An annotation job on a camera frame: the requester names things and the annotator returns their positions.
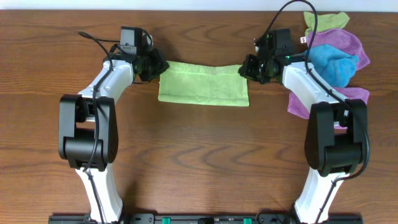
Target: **brown table surface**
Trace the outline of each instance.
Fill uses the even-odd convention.
[[[0,11],[0,220],[46,223],[52,213],[88,213],[76,172],[58,155],[58,107],[84,89],[104,53],[78,30],[119,39],[144,27],[168,60],[240,64],[274,12]],[[360,212],[366,223],[398,223],[398,14],[349,13],[346,30],[371,64],[350,86],[371,92],[367,172],[343,183],[331,212]],[[284,12],[299,44],[302,12]],[[257,213],[288,210],[308,174],[307,120],[286,112],[289,91],[249,82],[250,106],[199,106],[157,100],[159,79],[130,86],[116,105],[116,185],[126,210]]]

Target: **green cloth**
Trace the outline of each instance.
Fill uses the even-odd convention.
[[[197,105],[249,106],[247,80],[241,65],[209,67],[168,62],[160,75],[159,101]]]
[[[304,20],[308,26],[308,29],[305,31],[305,36],[307,36],[315,27],[315,16],[311,12],[304,12]],[[323,32],[333,28],[344,28],[348,21],[349,17],[345,12],[318,16],[317,32]]]

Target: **wooden table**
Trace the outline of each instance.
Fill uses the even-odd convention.
[[[254,53],[274,12],[0,11],[0,220],[46,223],[52,213],[88,213],[85,190],[58,155],[58,102],[102,68],[104,53],[77,35],[119,39],[144,27],[168,60],[240,64]],[[371,92],[371,162],[341,186],[330,211],[360,212],[366,223],[398,222],[398,14],[349,13],[371,64],[350,86]],[[299,43],[301,12],[275,29]],[[257,213],[288,210],[308,174],[307,121],[286,112],[289,91],[249,82],[246,108],[163,103],[159,79],[129,87],[117,103],[116,185],[126,210]]]

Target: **white wall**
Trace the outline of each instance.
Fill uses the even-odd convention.
[[[0,0],[0,9],[277,11],[288,0]],[[398,0],[310,0],[318,11],[398,12]],[[286,10],[307,11],[300,2]]]

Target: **purple cloth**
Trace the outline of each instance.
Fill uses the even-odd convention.
[[[307,45],[310,43],[312,33],[313,32],[311,31],[308,34]],[[359,62],[356,66],[357,71],[369,65],[371,62],[363,50],[361,41],[354,34],[343,29],[330,29],[321,33],[317,32],[313,40],[312,47],[323,44],[331,45],[350,55],[357,55],[359,58]]]
[[[369,99],[369,91],[363,89],[363,88],[358,88],[358,87],[349,87],[349,88],[338,88],[335,87],[335,90],[345,96],[347,96],[349,99],[361,99],[363,100],[366,104],[368,103]],[[304,119],[309,119],[310,118],[310,113],[307,111],[305,106],[301,103],[301,101],[297,98],[297,96],[294,93],[290,93],[289,95],[289,105],[287,106],[287,112],[294,114],[296,116],[299,116]]]

